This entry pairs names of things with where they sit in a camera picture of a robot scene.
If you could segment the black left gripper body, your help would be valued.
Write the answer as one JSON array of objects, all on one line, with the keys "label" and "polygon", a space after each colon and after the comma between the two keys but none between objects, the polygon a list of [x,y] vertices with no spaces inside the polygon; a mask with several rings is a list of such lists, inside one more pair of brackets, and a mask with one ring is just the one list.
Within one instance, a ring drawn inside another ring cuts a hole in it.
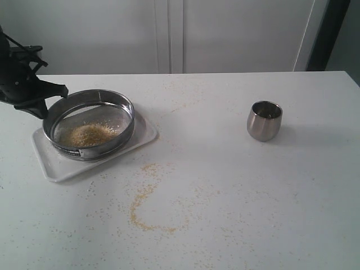
[{"label": "black left gripper body", "polygon": [[2,102],[25,106],[46,99],[37,77],[37,71],[48,66],[38,55],[42,49],[42,46],[23,46],[1,30]]}]

